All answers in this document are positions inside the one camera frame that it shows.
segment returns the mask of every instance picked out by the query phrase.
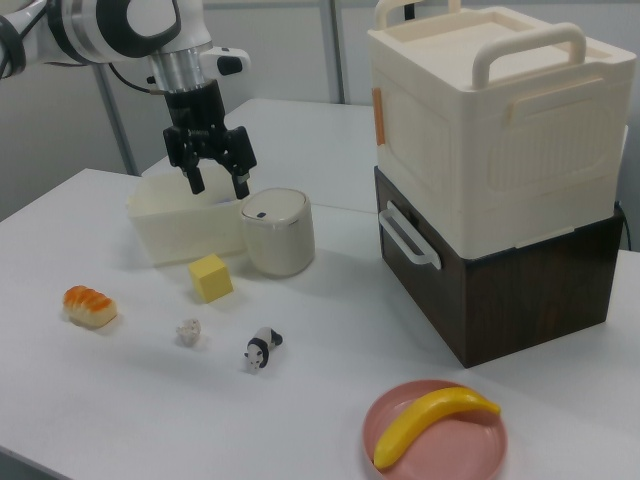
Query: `small white toy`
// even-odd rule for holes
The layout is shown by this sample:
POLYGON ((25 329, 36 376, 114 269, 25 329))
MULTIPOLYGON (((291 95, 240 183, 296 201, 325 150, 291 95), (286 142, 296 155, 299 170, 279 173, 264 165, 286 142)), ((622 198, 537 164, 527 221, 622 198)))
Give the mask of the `small white toy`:
POLYGON ((249 359, 249 368, 258 370, 269 362, 269 350, 282 343, 282 335, 269 327, 263 327, 256 332, 249 343, 244 356, 249 359))
POLYGON ((195 318, 185 320, 181 327, 176 328, 176 333, 186 347, 192 347, 200 338, 200 322, 195 318))

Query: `yellow banana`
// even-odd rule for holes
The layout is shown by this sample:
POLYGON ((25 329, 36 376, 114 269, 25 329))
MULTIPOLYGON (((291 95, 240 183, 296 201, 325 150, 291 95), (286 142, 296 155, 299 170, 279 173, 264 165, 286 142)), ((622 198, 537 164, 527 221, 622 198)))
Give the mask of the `yellow banana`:
POLYGON ((373 464, 379 470, 390 467, 429 425, 447 415, 470 410, 488 410, 498 415, 500 406, 465 387, 442 388, 418 398, 384 431, 376 444, 373 464))

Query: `bread roll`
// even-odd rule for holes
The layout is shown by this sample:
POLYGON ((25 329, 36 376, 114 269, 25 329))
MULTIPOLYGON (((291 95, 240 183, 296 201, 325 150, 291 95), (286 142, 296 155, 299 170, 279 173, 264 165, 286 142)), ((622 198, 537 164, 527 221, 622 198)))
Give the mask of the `bread roll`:
POLYGON ((118 315, 113 300, 83 285, 67 290, 63 305, 74 323, 88 328, 103 327, 118 315))

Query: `dark brown wooden box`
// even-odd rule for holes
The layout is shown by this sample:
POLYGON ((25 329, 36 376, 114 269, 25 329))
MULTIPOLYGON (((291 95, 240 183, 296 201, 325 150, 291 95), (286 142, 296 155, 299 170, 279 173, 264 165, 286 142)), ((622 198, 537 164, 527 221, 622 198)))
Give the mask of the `dark brown wooden box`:
POLYGON ((460 258, 375 168, 378 211, 392 201, 440 256, 411 263, 380 229, 382 256, 458 357, 472 367, 605 321, 623 216, 520 249, 460 258))

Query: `pink plate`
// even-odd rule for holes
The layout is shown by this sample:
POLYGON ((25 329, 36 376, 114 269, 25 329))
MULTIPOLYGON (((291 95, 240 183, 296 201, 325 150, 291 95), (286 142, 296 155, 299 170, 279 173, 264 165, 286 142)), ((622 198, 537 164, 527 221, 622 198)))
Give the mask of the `pink plate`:
POLYGON ((422 432, 393 466, 380 472, 373 466, 376 443, 400 412, 429 392, 461 386, 444 380, 418 380, 388 391, 371 405, 362 441, 368 463, 380 478, 490 480, 497 475, 507 452, 507 432, 499 415, 485 411, 445 417, 422 432))

